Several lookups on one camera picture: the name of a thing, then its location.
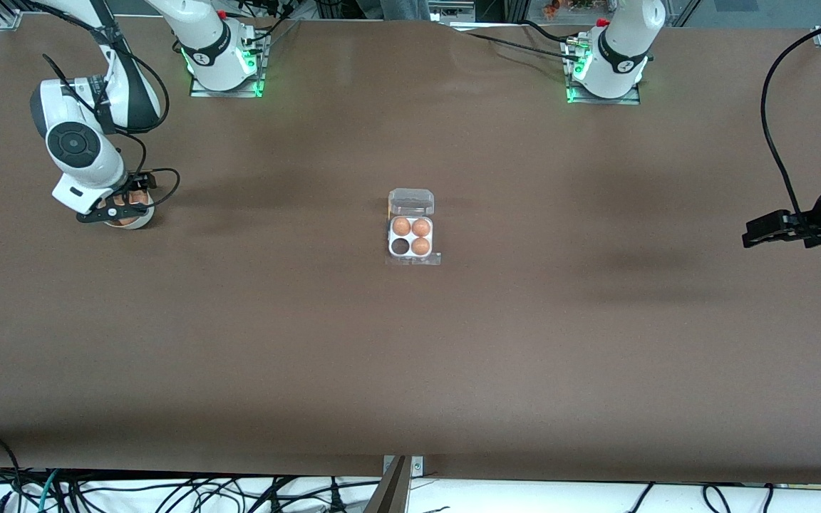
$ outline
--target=black cable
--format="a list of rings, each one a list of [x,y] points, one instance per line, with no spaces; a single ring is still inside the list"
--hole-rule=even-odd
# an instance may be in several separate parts
[[[88,513],[91,513],[91,507],[94,508],[97,513],[107,513],[103,509],[101,509],[97,504],[94,504],[87,497],[84,497],[84,494],[81,494],[81,502],[84,504],[84,509],[88,510]]]
[[[100,33],[101,36],[103,36],[103,38],[105,40],[110,41],[110,39],[107,38],[107,36],[103,33],[102,30],[97,29],[94,26],[89,26],[87,23],[85,23],[85,22],[83,22],[79,19],[76,19],[75,16],[69,16],[69,14],[65,14],[65,13],[59,11],[58,9],[52,9],[52,7],[43,6],[43,4],[37,4],[36,2],[33,2],[33,5],[35,7],[37,7],[37,9],[42,10],[43,12],[53,14],[53,16],[58,17],[58,19],[61,19],[63,21],[66,21],[66,22],[70,23],[71,25],[79,26],[82,29],[87,30],[87,32]],[[157,71],[154,71],[154,68],[151,68],[150,65],[147,62],[141,61],[139,56],[136,56],[133,53],[126,51],[123,48],[118,48],[116,46],[116,43],[114,43],[112,41],[108,45],[110,46],[110,48],[113,51],[118,52],[120,54],[123,54],[124,56],[127,56],[128,58],[135,61],[140,67],[145,68],[148,73],[150,73],[151,77],[153,77],[157,81],[157,84],[160,86],[160,91],[162,91],[163,103],[164,103],[163,112],[160,114],[160,116],[158,116],[157,120],[154,121],[154,123],[151,124],[150,126],[147,126],[147,127],[144,127],[144,128],[134,128],[133,129],[133,128],[130,128],[130,127],[123,127],[123,126],[116,125],[117,130],[128,131],[128,133],[147,133],[148,131],[154,130],[156,127],[159,127],[160,124],[162,124],[163,121],[166,120],[167,116],[170,114],[170,92],[169,92],[169,90],[167,90],[166,84],[163,83],[163,79],[160,78],[160,75],[157,73]],[[79,103],[84,105],[85,108],[87,108],[91,113],[95,114],[94,107],[91,107],[91,105],[88,105],[87,101],[82,100],[82,98],[80,96],[78,96],[77,92],[75,92],[75,88],[71,87],[71,84],[69,84],[69,82],[68,82],[68,78],[66,78],[65,73],[63,73],[62,70],[58,67],[58,65],[56,65],[56,62],[53,61],[52,58],[49,58],[49,56],[46,55],[46,54],[43,54],[43,59],[46,59],[46,62],[49,64],[49,67],[53,69],[53,72],[56,73],[56,77],[59,78],[59,82],[68,89],[68,93],[71,94],[71,96],[73,98],[75,98],[75,100],[77,100]],[[105,91],[105,88],[107,88],[107,83],[104,83],[104,85],[103,85],[103,90],[104,91]]]
[[[537,23],[535,23],[535,22],[533,22],[529,19],[523,19],[523,20],[515,22],[515,23],[517,25],[530,26],[531,29],[534,29],[534,30],[537,30],[537,32],[540,32],[540,35],[544,36],[544,38],[550,39],[551,41],[556,41],[557,43],[564,43],[564,42],[566,42],[566,40],[568,38],[574,38],[575,36],[579,35],[579,32],[576,32],[576,33],[570,33],[568,36],[554,36],[553,33],[550,33],[550,32],[547,32],[547,30],[544,30],[543,26],[539,26],[539,25],[537,25]]]
[[[247,2],[240,2],[239,4],[240,6],[245,6],[245,8],[249,11],[249,14],[251,14],[252,17],[255,17],[255,11],[252,10],[252,6],[250,6],[250,4]]]
[[[253,39],[253,41],[261,41],[262,39],[267,38],[267,36],[271,36],[271,32],[274,32],[274,30],[277,29],[277,27],[280,26],[282,23],[284,23],[284,20],[286,19],[286,16],[281,16],[280,19],[277,20],[277,22],[274,22],[274,25],[271,25],[270,29],[265,30],[265,32],[262,33],[261,36],[258,36],[258,38]]]
[[[195,513],[196,511],[199,511],[199,512],[202,511],[202,506],[204,504],[208,503],[208,501],[211,500],[211,497],[215,497],[215,496],[216,497],[224,497],[224,499],[230,499],[230,500],[234,501],[234,503],[237,504],[237,513],[242,513],[242,511],[244,511],[244,510],[242,509],[242,505],[240,504],[240,501],[238,501],[236,497],[230,496],[230,494],[222,493],[222,491],[221,491],[221,490],[225,489],[226,487],[230,486],[231,484],[234,484],[235,481],[237,481],[237,478],[232,478],[231,480],[227,481],[226,483],[221,484],[221,486],[216,487],[214,490],[211,490],[211,491],[206,492],[204,494],[202,494],[201,492],[196,492],[196,495],[198,496],[198,499],[195,500],[195,506],[192,508],[192,513]]]
[[[138,487],[138,488],[117,488],[117,487],[96,487],[96,488],[88,488],[83,490],[83,493],[94,493],[94,492],[143,492],[147,490],[157,490],[159,488],[178,488],[180,485],[178,483],[165,483],[165,484],[152,484],[149,487]]]
[[[497,39],[497,38],[492,38],[491,36],[483,36],[482,33],[470,33],[470,32],[468,32],[468,35],[469,36],[474,36],[475,38],[486,39],[487,41],[492,41],[493,43],[501,43],[502,45],[514,46],[515,48],[521,48],[522,50],[528,50],[530,52],[535,52],[535,53],[538,53],[538,54],[544,54],[544,55],[548,55],[548,56],[556,56],[556,58],[564,58],[564,59],[567,59],[568,61],[578,61],[579,60],[579,58],[577,58],[576,56],[564,55],[564,54],[561,54],[560,52],[551,52],[549,50],[544,50],[544,49],[541,49],[541,48],[534,48],[534,46],[519,45],[518,43],[513,43],[511,41],[506,41],[505,39]]]
[[[805,236],[814,240],[818,244],[821,244],[821,238],[816,237],[810,228],[809,222],[805,220],[804,215],[802,215],[802,211],[800,209],[800,204],[797,201],[797,195],[794,192],[794,185],[791,185],[791,177],[788,174],[788,169],[785,167],[784,160],[781,160],[781,156],[778,154],[778,149],[775,146],[775,142],[772,140],[772,131],[769,130],[768,127],[768,118],[766,116],[766,100],[768,98],[768,87],[772,83],[772,77],[775,75],[776,69],[778,69],[778,65],[781,64],[782,61],[785,60],[786,56],[794,51],[798,46],[802,45],[803,43],[807,43],[815,36],[821,34],[821,27],[817,30],[814,30],[807,35],[799,38],[794,43],[791,43],[791,46],[785,48],[785,51],[781,52],[781,55],[775,59],[775,62],[772,64],[772,67],[769,68],[768,74],[765,75],[765,84],[762,87],[762,100],[760,103],[759,113],[762,117],[762,131],[765,134],[765,142],[768,144],[768,149],[772,153],[773,159],[775,159],[776,165],[778,165],[778,171],[781,172],[781,177],[785,182],[785,189],[788,189],[788,197],[791,199],[791,205],[794,207],[794,215],[796,216],[797,220],[800,222],[802,230],[804,231]]]
[[[182,176],[180,176],[180,172],[176,171],[176,169],[173,169],[172,167],[158,167],[150,170],[149,172],[172,172],[174,175],[176,175],[176,183],[173,184],[172,189],[170,189],[170,191],[167,192],[166,195],[163,195],[162,198],[160,198],[159,200],[147,205],[147,208],[154,208],[157,207],[157,205],[159,204],[163,204],[163,202],[169,200],[173,195],[176,194],[176,189],[179,189],[180,182],[182,182]]]
[[[377,485],[378,481],[360,481],[358,483],[346,483],[346,484],[338,484],[338,488],[352,488],[352,487],[371,487],[373,485]],[[276,509],[272,509],[270,513],[281,513],[285,507],[290,506],[290,504],[295,503],[297,500],[305,500],[305,499],[318,499],[316,497],[318,494],[323,494],[325,492],[329,492],[334,487],[327,487],[321,488],[319,490],[315,490],[312,492],[307,492],[305,494],[301,494],[301,496],[294,497],[287,501],[287,503],[281,504],[280,507],[276,507]]]
[[[16,511],[23,511],[22,510],[22,504],[21,504],[21,499],[23,497],[23,493],[22,493],[22,490],[21,490],[21,488],[22,488],[22,486],[21,486],[21,468],[17,464],[17,457],[14,455],[14,452],[12,452],[11,448],[9,447],[9,444],[6,444],[1,438],[0,438],[0,447],[2,447],[4,449],[4,451],[7,452],[7,454],[9,454],[9,460],[11,460],[12,468],[14,469],[14,486],[13,487],[17,488],[17,490],[16,490],[17,491],[17,510]]]
[[[264,490],[264,492],[262,492],[261,496],[259,496],[258,499],[255,500],[255,503],[253,503],[252,506],[249,507],[247,513],[255,513],[255,511],[257,511],[262,506],[262,504],[268,501],[272,494],[276,494],[277,490],[280,490],[288,483],[293,482],[295,479],[295,477],[290,477],[290,475],[288,475],[288,477],[275,477],[274,480],[271,481],[271,486]]]
[[[765,483],[768,488],[768,494],[765,496],[765,504],[762,504],[762,513],[768,513],[768,507],[772,504],[772,496],[775,496],[775,485],[772,483]]]
[[[346,505],[341,498],[338,480],[332,475],[331,477],[331,507],[329,513],[346,513]]]
[[[133,173],[130,173],[130,176],[126,179],[125,184],[123,184],[123,187],[116,191],[118,194],[123,196],[123,201],[125,204],[130,204],[130,201],[128,201],[128,191],[130,191],[133,180],[141,176],[141,169],[144,168],[144,160],[148,158],[148,147],[145,146],[141,139],[135,137],[134,135],[124,133],[124,131],[117,131],[117,134],[120,134],[123,137],[128,137],[128,139],[134,140],[135,143],[138,143],[139,146],[141,146],[141,159],[138,162],[137,168]]]
[[[239,493],[240,499],[242,499],[242,512],[245,513],[245,492],[242,491],[242,487],[239,486],[239,480],[234,481],[234,486],[237,487],[237,492]]]
[[[174,502],[173,505],[170,506],[169,509],[167,509],[167,513],[172,511],[173,507],[176,507],[176,504],[182,502],[182,500],[188,497],[189,494],[193,493],[193,491],[198,489],[198,487],[195,486],[195,480],[188,480],[185,483],[179,484],[179,486],[176,486],[176,489],[174,489],[168,496],[164,497],[164,500],[160,501],[160,504],[157,505],[157,509],[154,510],[154,513],[160,513],[160,510],[163,509],[164,504],[170,502],[170,498],[173,497],[174,494],[176,494],[177,492],[182,491],[182,488],[185,488],[186,486],[192,486],[192,489],[183,494],[182,497],[180,497],[176,502]]]
[[[718,497],[721,498],[721,504],[724,504],[723,512],[714,509],[714,506],[709,502],[708,490],[710,489],[714,489],[714,491],[716,491],[716,493],[718,494]],[[714,486],[714,484],[705,484],[705,486],[701,488],[701,499],[705,501],[705,506],[707,506],[708,509],[711,510],[711,513],[730,513],[730,504],[727,504],[727,499],[724,499],[724,494],[721,493],[719,488]]]
[[[72,511],[74,513],[81,513],[81,508],[78,507],[78,496],[75,493],[78,481],[68,481],[68,502],[71,503]]]
[[[185,499],[186,497],[189,497],[189,496],[190,496],[190,494],[195,493],[195,494],[196,494],[196,496],[198,496],[198,488],[203,487],[203,486],[205,486],[205,485],[215,485],[215,486],[217,486],[217,484],[215,484],[215,483],[211,483],[210,481],[211,481],[211,480],[208,480],[208,481],[202,481],[201,483],[195,483],[195,480],[189,480],[189,481],[187,481],[188,483],[191,483],[191,484],[192,484],[192,489],[191,489],[191,490],[189,490],[188,492],[186,492],[186,493],[182,494],[182,496],[181,496],[181,497],[179,497],[179,499],[176,499],[176,502],[172,503],[172,504],[170,505],[170,507],[168,507],[168,509],[167,509],[166,513],[171,513],[171,512],[172,512],[172,510],[174,509],[174,507],[179,506],[179,503],[181,503],[181,502],[182,502],[182,500],[183,500],[183,499]],[[176,490],[173,490],[173,493],[172,493],[172,494],[170,494],[170,496],[168,496],[168,497],[167,497],[167,499],[169,499],[169,498],[170,498],[170,497],[172,497],[174,494],[176,494],[176,492],[178,492],[180,489],[182,489],[182,486],[178,487]],[[160,513],[160,508],[161,508],[161,507],[163,507],[163,505],[164,505],[164,504],[166,504],[167,499],[164,499],[164,500],[163,500],[163,502],[162,502],[162,503],[160,503],[160,506],[159,506],[159,507],[157,507],[157,510],[155,511],[155,513]]]
[[[636,499],[636,503],[633,504],[632,509],[630,509],[629,511],[626,511],[626,513],[636,513],[636,511],[639,510],[639,507],[641,507],[642,501],[645,500],[645,496],[647,496],[648,492],[651,491],[651,487],[654,487],[654,481],[651,481],[651,482],[648,483],[648,486],[645,487],[645,490],[642,490],[641,494],[639,494],[639,498]]]
[[[53,494],[56,496],[56,511],[68,513],[68,507],[65,503],[66,496],[62,493],[62,483],[54,481],[50,489],[53,490]]]

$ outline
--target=green led light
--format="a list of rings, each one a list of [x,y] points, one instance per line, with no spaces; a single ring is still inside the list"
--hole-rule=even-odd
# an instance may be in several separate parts
[[[185,52],[182,52],[182,58],[185,59],[186,71],[189,71],[189,74],[195,77],[195,72],[192,71],[192,62],[189,62],[189,56],[185,55]]]
[[[247,75],[250,75],[255,69],[255,61],[252,61],[252,56],[249,56],[249,63],[251,63],[249,64],[244,58],[244,53],[245,52],[237,52],[237,58],[239,59],[240,64],[242,65],[242,71],[247,73]]]

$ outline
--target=clear plastic egg carton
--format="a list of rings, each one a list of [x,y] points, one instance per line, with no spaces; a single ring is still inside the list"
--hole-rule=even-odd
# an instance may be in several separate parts
[[[433,251],[435,225],[429,216],[436,200],[427,189],[394,189],[388,193],[388,260],[405,266],[437,266],[443,254]]]

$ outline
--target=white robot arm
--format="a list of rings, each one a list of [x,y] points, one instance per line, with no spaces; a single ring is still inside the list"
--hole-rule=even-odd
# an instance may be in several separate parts
[[[180,40],[182,54],[192,74],[209,90],[231,90],[257,74],[257,62],[248,58],[257,48],[253,26],[235,19],[221,19],[210,2],[146,2],[163,14],[163,19]]]
[[[587,51],[573,79],[597,97],[624,96],[641,80],[648,49],[666,16],[661,0],[619,0],[608,26],[595,26],[579,35]]]
[[[153,208],[123,205],[124,208],[107,209],[112,214],[87,216],[120,189],[127,192],[135,185],[134,190],[140,190],[147,182],[126,172],[123,157],[105,136],[117,131],[146,133],[155,128],[162,121],[157,95],[131,55],[105,0],[36,3],[43,10],[88,29],[108,62],[105,76],[68,81],[59,72],[59,79],[41,82],[31,96],[33,123],[46,141],[53,162],[62,171],[53,197],[76,211],[84,222],[117,222],[137,217],[133,223],[112,225],[141,227],[150,220]],[[143,195],[150,204],[146,190]]]

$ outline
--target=egg carton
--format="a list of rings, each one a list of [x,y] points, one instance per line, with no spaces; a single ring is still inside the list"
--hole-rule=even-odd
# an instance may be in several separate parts
[[[439,265],[433,252],[433,221],[429,217],[396,215],[388,221],[388,253],[400,264]]]

